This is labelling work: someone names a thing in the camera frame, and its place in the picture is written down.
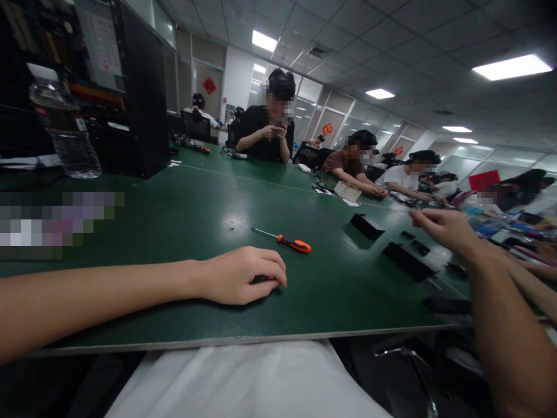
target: plastic bottle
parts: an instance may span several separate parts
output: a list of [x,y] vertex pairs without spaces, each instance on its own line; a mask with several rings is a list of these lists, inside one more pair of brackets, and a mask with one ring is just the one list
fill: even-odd
[[54,70],[29,63],[27,66],[36,80],[29,87],[29,98],[52,138],[64,171],[79,179],[100,176],[99,159],[74,98],[64,89]]

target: bottle cap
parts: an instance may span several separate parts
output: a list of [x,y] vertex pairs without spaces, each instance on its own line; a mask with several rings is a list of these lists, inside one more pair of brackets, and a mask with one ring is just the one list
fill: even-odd
[[41,67],[36,64],[27,63],[27,67],[35,78],[46,78],[47,80],[58,81],[58,74],[52,69]]

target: white box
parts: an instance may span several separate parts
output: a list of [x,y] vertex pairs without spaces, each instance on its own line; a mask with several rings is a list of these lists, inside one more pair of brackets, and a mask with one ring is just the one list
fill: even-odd
[[360,190],[353,189],[349,187],[345,182],[341,182],[341,181],[339,181],[335,186],[335,193],[338,194],[341,198],[350,201],[358,200],[358,197],[360,197],[361,195]]

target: orange screwdriver handle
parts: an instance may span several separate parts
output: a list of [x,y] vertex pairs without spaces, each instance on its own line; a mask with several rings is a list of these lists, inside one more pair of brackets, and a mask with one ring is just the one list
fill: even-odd
[[278,236],[277,241],[280,242],[281,244],[287,245],[290,248],[293,248],[296,251],[299,251],[300,253],[307,254],[312,250],[311,245],[306,244],[305,242],[300,240],[291,241],[283,237],[282,234]]

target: ceiling vent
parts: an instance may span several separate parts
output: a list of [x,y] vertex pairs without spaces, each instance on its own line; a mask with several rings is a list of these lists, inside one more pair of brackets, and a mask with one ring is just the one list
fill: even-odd
[[441,116],[453,116],[454,113],[450,110],[434,110],[433,113],[441,115]]
[[324,49],[319,48],[318,46],[314,46],[312,49],[310,49],[308,51],[308,54],[312,55],[316,58],[319,58],[319,59],[323,59],[327,55],[329,55],[329,53],[327,51],[325,51]]

